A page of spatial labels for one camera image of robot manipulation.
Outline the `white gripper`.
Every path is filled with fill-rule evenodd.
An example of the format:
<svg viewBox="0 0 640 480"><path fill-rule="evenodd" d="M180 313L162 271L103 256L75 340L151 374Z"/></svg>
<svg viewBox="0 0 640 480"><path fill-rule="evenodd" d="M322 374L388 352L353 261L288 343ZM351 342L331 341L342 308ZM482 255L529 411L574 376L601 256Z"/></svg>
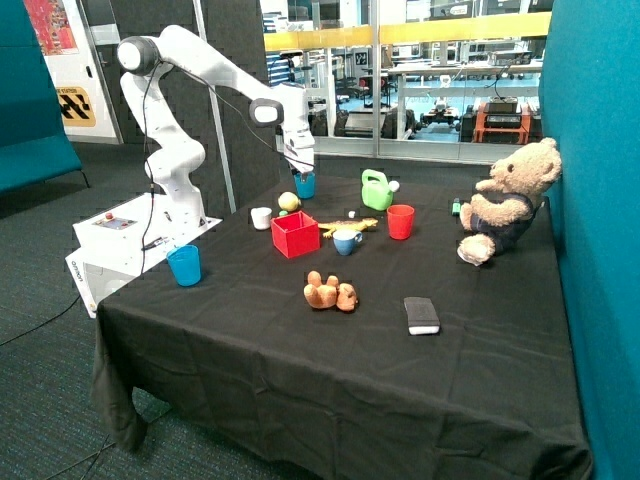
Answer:
<svg viewBox="0 0 640 480"><path fill-rule="evenodd" d="M289 165L300 174L300 181L307 181L308 173L314 170L315 140L308 124L282 125L283 153Z"/></svg>

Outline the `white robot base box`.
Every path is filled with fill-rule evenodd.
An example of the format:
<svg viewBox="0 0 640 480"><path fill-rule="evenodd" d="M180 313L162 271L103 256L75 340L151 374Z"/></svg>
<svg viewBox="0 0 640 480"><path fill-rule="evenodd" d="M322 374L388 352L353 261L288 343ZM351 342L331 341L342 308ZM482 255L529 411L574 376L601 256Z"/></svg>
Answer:
<svg viewBox="0 0 640 480"><path fill-rule="evenodd" d="M80 247L66 263L88 315L94 318L103 299L220 222L207 217L177 225L167 196L144 193L74 224Z"/></svg>

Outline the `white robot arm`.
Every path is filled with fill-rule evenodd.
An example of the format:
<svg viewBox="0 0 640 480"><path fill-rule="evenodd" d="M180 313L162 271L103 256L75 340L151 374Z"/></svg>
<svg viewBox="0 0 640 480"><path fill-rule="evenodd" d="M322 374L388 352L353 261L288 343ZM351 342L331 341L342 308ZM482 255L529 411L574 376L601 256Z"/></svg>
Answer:
<svg viewBox="0 0 640 480"><path fill-rule="evenodd" d="M120 85L129 108L145 136L160 146L148 158L146 172L165 192L171 225L180 232L206 223L200 190L189 179L203 163L205 150L179 126L160 90L161 76L174 67L209 88L227 87L248 97L255 125L281 127L289 164L302 174L313 171L315 141L301 85L268 87L177 25L166 27L158 37L122 40L117 58L125 70Z"/></svg>

